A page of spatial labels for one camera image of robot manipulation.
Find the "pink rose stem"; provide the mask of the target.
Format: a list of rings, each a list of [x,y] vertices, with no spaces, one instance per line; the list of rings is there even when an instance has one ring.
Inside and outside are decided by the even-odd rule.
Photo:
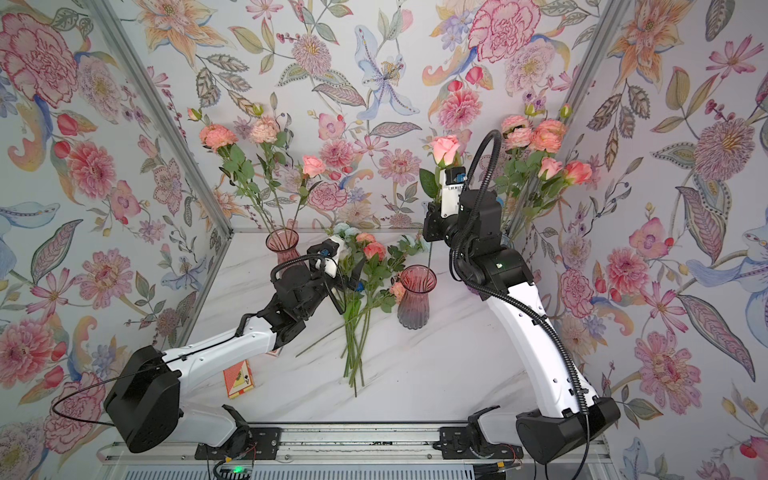
[[[293,224],[297,225],[298,216],[300,212],[306,207],[314,188],[314,179],[321,176],[326,171],[325,162],[311,155],[305,155],[302,158],[302,162],[299,168],[300,171],[300,183],[298,185],[297,193],[299,195],[296,210],[293,215]]]
[[[463,166],[460,152],[461,142],[455,135],[440,136],[430,142],[430,148],[435,167],[432,171],[421,169],[419,172],[420,185],[429,200],[426,206],[422,235],[429,244],[438,241],[449,243],[449,230],[455,224],[459,211],[448,218],[441,217],[439,174],[446,168]]]

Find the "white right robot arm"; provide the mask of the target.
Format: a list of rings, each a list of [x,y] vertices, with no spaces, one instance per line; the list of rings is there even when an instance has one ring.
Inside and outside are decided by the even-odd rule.
[[[449,270],[487,302],[509,335],[532,382],[534,410],[508,414],[489,407],[467,425],[471,448],[521,448],[535,462],[548,465],[563,455],[588,450],[621,413],[617,403],[589,384],[546,316],[533,274],[516,250],[502,243],[502,207],[484,176],[479,188],[470,186],[486,150],[488,169],[495,170],[503,137],[490,131],[469,167],[449,167],[438,200],[429,204],[423,234],[428,242],[449,248]]]

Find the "pink flower stem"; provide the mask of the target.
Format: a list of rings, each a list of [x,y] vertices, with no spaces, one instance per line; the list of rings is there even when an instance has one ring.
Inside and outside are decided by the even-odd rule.
[[[557,118],[540,122],[533,130],[529,149],[551,155],[557,154],[567,133],[565,121],[570,119],[572,113],[571,105],[566,103],[560,108]]]
[[[281,128],[275,117],[267,113],[262,104],[254,104],[251,107],[251,113],[253,114],[253,119],[249,140],[261,149],[258,158],[262,167],[263,177],[267,188],[271,192],[271,198],[275,204],[275,208],[278,211],[280,226],[283,229],[286,229],[287,222],[277,192],[278,181],[274,178],[274,171],[277,165],[276,145]]]
[[[526,181],[525,162],[536,130],[534,120],[538,114],[534,104],[524,108],[522,114],[506,117],[501,124],[502,150],[494,173],[493,186],[497,201],[502,206],[502,226],[507,227],[513,216],[516,197]]]
[[[200,143],[220,159],[218,168],[234,188],[234,196],[245,198],[263,227],[272,232],[275,224],[264,209],[261,190],[254,181],[254,165],[238,145],[237,135],[228,127],[213,122],[202,109],[188,108],[187,116],[190,121],[202,124]]]
[[[587,183],[591,179],[592,174],[593,174],[592,167],[589,164],[583,163],[583,162],[580,162],[580,161],[570,162],[567,165],[563,165],[563,167],[564,167],[564,170],[565,170],[565,180],[567,182],[567,188],[562,192],[562,194],[568,188],[570,188],[572,186],[582,185],[582,184]]]
[[[518,197],[520,218],[525,224],[554,207],[567,188],[565,170],[561,162],[543,157],[533,163]]]

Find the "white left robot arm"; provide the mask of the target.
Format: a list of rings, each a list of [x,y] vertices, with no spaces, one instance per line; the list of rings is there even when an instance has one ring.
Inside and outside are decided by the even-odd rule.
[[[366,263],[357,259],[345,274],[341,265],[348,255],[345,242],[330,237],[275,266],[269,273],[275,289],[269,303],[244,314],[235,328],[180,348],[146,346],[134,352],[122,373],[107,381],[106,426],[117,429],[133,454],[164,442],[203,444],[230,458],[251,451],[255,434],[234,407],[196,404],[187,397],[225,369],[293,341],[325,299],[344,313],[346,294],[358,286]]]

